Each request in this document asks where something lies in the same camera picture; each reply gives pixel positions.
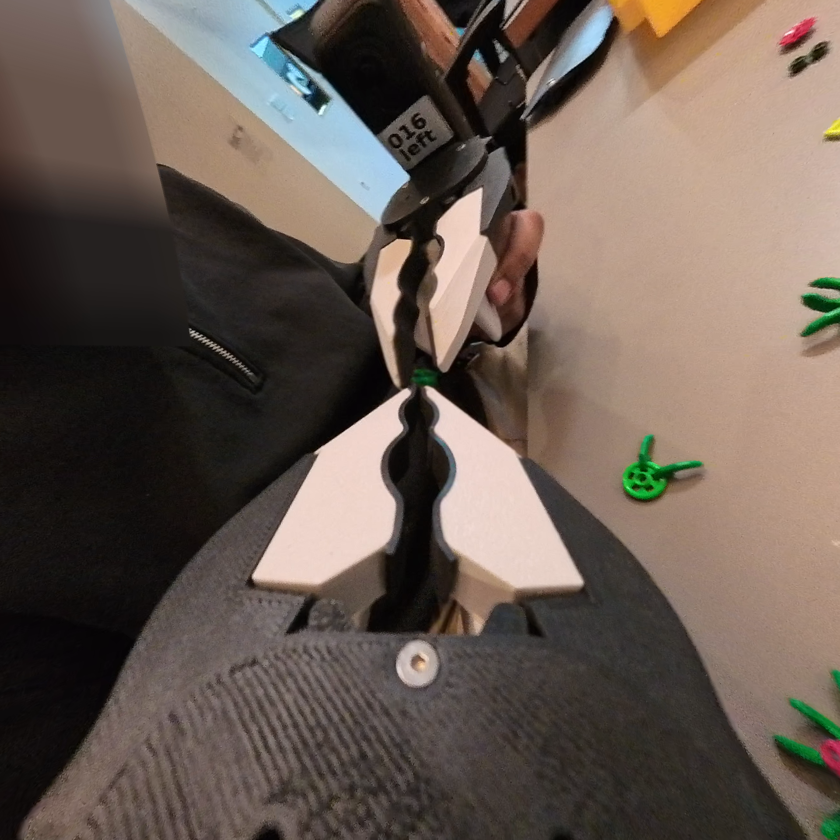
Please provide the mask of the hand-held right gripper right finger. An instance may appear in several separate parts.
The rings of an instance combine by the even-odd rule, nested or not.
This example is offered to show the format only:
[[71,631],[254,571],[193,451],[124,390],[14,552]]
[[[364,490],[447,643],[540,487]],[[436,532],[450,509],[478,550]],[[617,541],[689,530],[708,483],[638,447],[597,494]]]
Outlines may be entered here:
[[438,390],[422,393],[445,456],[437,523],[455,559],[449,599],[464,633],[479,634],[498,605],[582,592],[583,576],[516,451]]

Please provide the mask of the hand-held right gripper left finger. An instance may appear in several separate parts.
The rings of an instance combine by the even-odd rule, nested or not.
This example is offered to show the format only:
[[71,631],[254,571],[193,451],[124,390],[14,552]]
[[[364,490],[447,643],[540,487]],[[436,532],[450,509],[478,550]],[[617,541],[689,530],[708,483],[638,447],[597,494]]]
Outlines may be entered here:
[[339,602],[355,627],[382,621],[422,492],[417,398],[415,386],[398,391],[317,450],[251,575],[254,587]]

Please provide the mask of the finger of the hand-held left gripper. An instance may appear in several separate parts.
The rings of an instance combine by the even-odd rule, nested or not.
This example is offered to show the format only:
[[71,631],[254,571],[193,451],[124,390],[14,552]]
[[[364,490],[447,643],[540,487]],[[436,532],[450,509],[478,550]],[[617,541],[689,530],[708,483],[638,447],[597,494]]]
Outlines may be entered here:
[[496,254],[481,232],[484,191],[461,197],[436,225],[440,256],[418,294],[416,345],[441,372],[447,372],[478,323],[489,341],[496,340],[496,309],[487,288]]
[[415,335],[409,339],[406,320],[397,318],[402,299],[398,278],[411,249],[409,239],[396,238],[369,259],[371,315],[385,366],[397,389],[406,388],[415,360]]

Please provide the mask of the green brick wheel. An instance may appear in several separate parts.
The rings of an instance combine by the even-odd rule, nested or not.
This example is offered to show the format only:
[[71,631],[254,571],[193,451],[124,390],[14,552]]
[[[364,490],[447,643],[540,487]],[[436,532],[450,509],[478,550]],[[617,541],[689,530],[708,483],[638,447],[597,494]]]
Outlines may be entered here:
[[653,501],[666,491],[669,475],[653,461],[638,460],[625,468],[622,487],[625,494],[636,501]]

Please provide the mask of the person's left hand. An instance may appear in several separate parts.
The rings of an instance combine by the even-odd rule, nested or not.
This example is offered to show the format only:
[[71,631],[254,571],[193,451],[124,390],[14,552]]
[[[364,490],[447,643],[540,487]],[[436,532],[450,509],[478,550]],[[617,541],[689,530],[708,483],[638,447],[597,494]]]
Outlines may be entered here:
[[486,293],[501,320],[523,317],[526,279],[537,262],[543,230],[543,217],[531,208],[514,211],[505,220],[497,241],[497,266]]

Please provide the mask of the wooden pillar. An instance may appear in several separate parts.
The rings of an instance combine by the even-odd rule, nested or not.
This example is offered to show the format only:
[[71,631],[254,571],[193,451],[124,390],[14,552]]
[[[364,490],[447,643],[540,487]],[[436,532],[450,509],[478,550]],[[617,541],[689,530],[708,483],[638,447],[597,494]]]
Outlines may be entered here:
[[[523,47],[554,8],[565,4],[563,1],[514,2],[513,11],[504,18],[502,28],[509,44],[518,49]],[[435,1],[400,1],[399,5],[429,58],[441,71],[449,70],[455,62],[460,36],[444,9]],[[483,98],[490,81],[490,72],[477,60],[471,60],[467,68],[467,87],[474,102]]]

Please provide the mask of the person's beige trousers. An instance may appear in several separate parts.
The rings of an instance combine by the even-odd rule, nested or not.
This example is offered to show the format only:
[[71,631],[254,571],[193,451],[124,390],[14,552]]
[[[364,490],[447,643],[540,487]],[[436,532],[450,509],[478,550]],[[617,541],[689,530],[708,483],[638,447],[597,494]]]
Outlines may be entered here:
[[528,454],[528,334],[504,348],[482,345],[468,364],[490,431],[524,457]]

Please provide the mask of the person's black jacket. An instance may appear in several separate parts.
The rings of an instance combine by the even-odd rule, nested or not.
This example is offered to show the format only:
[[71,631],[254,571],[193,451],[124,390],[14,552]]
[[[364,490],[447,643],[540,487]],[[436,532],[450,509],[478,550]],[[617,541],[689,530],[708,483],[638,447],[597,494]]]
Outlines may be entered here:
[[85,738],[184,565],[391,386],[361,259],[159,175],[186,346],[2,348],[2,838]]

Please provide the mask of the yellow storage bin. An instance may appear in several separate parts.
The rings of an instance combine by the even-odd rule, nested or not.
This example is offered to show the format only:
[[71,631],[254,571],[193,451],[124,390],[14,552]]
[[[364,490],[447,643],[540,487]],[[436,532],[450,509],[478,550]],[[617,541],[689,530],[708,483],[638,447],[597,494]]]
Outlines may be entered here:
[[624,32],[648,26],[663,38],[688,16],[701,1],[609,1],[613,14]]

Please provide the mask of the green spiky brick plant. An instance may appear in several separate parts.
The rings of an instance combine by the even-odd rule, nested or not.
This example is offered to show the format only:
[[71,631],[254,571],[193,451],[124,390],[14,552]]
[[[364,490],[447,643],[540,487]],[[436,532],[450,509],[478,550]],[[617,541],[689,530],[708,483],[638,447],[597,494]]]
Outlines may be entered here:
[[838,326],[839,324],[839,296],[828,297],[819,293],[820,291],[833,291],[839,293],[839,278],[834,276],[819,277],[809,284],[809,291],[801,295],[801,304],[818,317],[804,326],[801,336],[806,339],[825,329]]

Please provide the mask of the green brick plant pink flowers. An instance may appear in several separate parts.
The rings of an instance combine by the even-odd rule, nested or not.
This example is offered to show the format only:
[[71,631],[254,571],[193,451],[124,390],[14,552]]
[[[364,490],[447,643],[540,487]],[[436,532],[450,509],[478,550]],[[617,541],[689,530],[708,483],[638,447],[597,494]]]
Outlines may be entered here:
[[821,738],[813,744],[775,733],[772,741],[784,753],[839,779],[839,723],[805,701],[788,697],[789,706],[810,725]]

